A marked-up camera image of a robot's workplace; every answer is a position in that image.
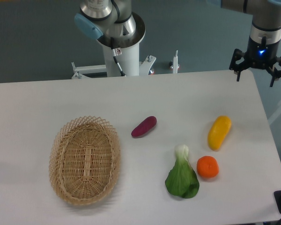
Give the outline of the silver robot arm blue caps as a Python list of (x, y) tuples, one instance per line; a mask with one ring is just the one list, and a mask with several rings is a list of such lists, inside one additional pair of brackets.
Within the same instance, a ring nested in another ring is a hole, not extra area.
[[(252, 15), (246, 52), (236, 49), (229, 69), (236, 75), (248, 68), (281, 78), (281, 0), (214, 0), (221, 8)], [(109, 77), (148, 75), (155, 57), (139, 60), (139, 44), (146, 32), (144, 21), (132, 11), (129, 0), (84, 0), (74, 16), (76, 27), (103, 48)]]

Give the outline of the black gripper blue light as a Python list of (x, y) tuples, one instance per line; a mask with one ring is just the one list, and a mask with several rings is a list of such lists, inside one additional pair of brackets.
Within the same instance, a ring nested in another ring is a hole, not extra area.
[(281, 57), (277, 56), (280, 41), (268, 44), (265, 37), (261, 43), (255, 42), (249, 37), (246, 53), (235, 49), (230, 61), (229, 70), (237, 75), (240, 80), (241, 72), (248, 68), (266, 70), (272, 77), (270, 87), (281, 78)]

